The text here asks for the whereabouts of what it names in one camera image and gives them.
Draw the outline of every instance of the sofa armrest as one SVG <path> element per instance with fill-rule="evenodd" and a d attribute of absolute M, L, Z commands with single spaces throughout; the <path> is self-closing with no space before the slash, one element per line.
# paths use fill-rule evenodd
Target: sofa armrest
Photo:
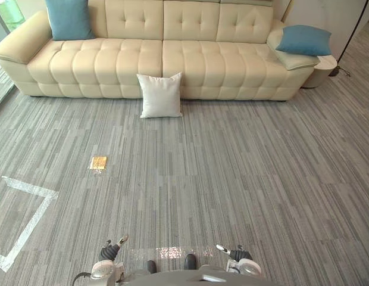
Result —
<path fill-rule="evenodd" d="M 284 23 L 276 19 L 273 20 L 271 32 L 269 33 L 267 44 L 276 54 L 277 58 L 282 62 L 287 70 L 296 70 L 303 67 L 314 67 L 320 61 L 317 57 L 310 55 L 296 55 L 288 52 L 277 51 L 276 48 L 280 44 L 283 36 Z"/>
<path fill-rule="evenodd" d="M 52 38 L 46 11 L 39 11 L 0 42 L 0 59 L 27 64 Z"/>

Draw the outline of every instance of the shoe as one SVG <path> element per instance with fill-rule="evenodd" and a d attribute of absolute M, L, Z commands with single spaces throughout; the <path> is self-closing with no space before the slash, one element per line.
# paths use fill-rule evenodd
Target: shoe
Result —
<path fill-rule="evenodd" d="M 148 261 L 147 267 L 148 267 L 148 271 L 150 272 L 150 274 L 154 274 L 157 272 L 157 265 L 155 264 L 153 260 Z"/>
<path fill-rule="evenodd" d="M 196 257 L 194 254 L 187 254 L 186 259 L 184 260 L 184 269 L 196 270 Z"/>

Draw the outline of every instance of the yellow object on floor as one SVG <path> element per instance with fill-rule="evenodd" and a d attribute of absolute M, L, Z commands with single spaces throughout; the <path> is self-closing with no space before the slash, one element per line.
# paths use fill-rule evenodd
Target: yellow object on floor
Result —
<path fill-rule="evenodd" d="M 106 157 L 93 157 L 90 163 L 90 170 L 104 170 L 107 164 Z"/>

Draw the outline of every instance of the white tape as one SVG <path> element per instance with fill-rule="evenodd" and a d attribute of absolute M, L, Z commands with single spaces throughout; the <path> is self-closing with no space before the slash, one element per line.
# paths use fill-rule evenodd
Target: white tape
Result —
<path fill-rule="evenodd" d="M 46 189 L 46 188 L 42 188 L 40 186 L 34 186 L 22 181 L 18 181 L 15 179 L 11 179 L 8 178 L 6 176 L 2 176 L 2 178 L 5 180 L 6 184 L 14 189 L 19 189 L 20 191 L 23 192 L 28 192 L 31 195 L 39 195 L 41 197 L 51 197 L 54 199 L 57 199 L 59 196 L 59 193 L 51 190 L 51 189 Z"/>
<path fill-rule="evenodd" d="M 15 258 L 21 251 L 22 247 L 25 245 L 26 241 L 29 239 L 30 234 L 34 230 L 35 226 L 43 216 L 44 212 L 46 211 L 47 207 L 51 203 L 52 200 L 56 200 L 59 196 L 59 193 L 56 191 L 53 191 L 51 189 L 41 188 L 39 186 L 34 186 L 27 184 L 25 182 L 21 182 L 15 179 L 8 178 L 6 176 L 2 176 L 2 178 L 5 180 L 6 184 L 14 189 L 18 189 L 23 192 L 27 192 L 29 194 L 33 195 L 39 195 L 41 197 L 44 197 L 44 200 L 40 204 L 40 206 L 37 208 L 36 212 L 26 225 L 23 232 L 20 234 L 18 240 L 15 242 L 14 246 L 8 253 L 8 255 L 5 257 L 3 255 L 0 255 L 0 268 L 7 272 L 11 265 L 14 263 Z"/>

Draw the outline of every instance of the sofa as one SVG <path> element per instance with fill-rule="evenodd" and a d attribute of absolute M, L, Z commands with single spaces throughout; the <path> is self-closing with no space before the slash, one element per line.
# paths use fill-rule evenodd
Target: sofa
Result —
<path fill-rule="evenodd" d="M 182 72 L 180 97 L 292 98 L 317 57 L 276 51 L 284 24 L 269 0 L 89 0 L 95 39 L 53 41 L 39 11 L 0 43 L 0 65 L 25 95 L 141 98 L 136 74 Z"/>

